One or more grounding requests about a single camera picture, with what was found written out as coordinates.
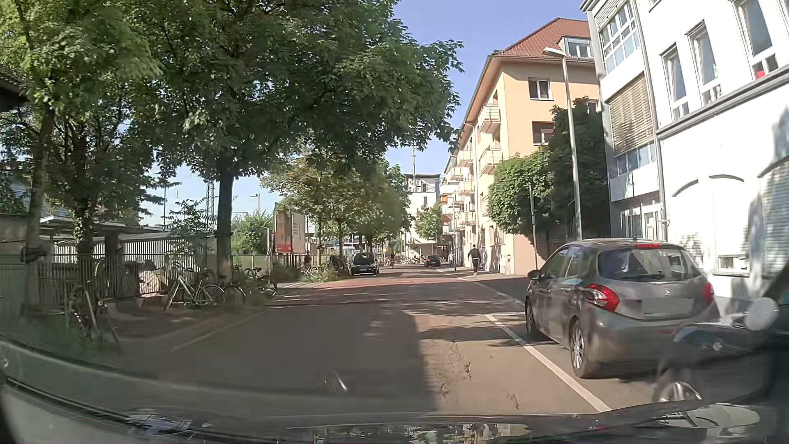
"billboard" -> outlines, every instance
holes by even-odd
[[[293,253],[307,253],[307,217],[299,213],[290,214],[290,238],[293,240]]]
[[[293,253],[291,242],[290,213],[282,211],[274,204],[275,224],[274,224],[274,244],[277,253]]]

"side mirror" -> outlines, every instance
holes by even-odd
[[[778,303],[770,298],[753,301],[745,314],[745,327],[754,332],[764,331],[778,318]]]

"person walking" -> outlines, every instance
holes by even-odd
[[[476,243],[471,246],[471,250],[469,250],[466,257],[471,258],[471,266],[474,267],[474,276],[476,276],[477,271],[480,269],[480,258],[482,257]]]

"beige building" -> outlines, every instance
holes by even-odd
[[[567,107],[562,60],[544,55],[546,47],[568,55],[570,95],[589,97],[598,109],[598,86],[586,21],[557,18],[522,40],[488,56],[463,120],[461,147],[444,174],[445,224],[456,227],[461,256],[476,243],[486,270],[526,274],[565,243],[561,226],[538,233],[537,263],[531,236],[504,233],[487,216],[488,187],[497,164],[520,153],[528,156],[553,135],[551,109]]]

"asphalt road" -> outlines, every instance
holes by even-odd
[[[162,380],[358,399],[377,412],[580,413],[649,402],[646,377],[581,380],[566,349],[523,341],[520,285],[505,280],[386,268],[299,289],[189,341],[161,340],[136,362]]]

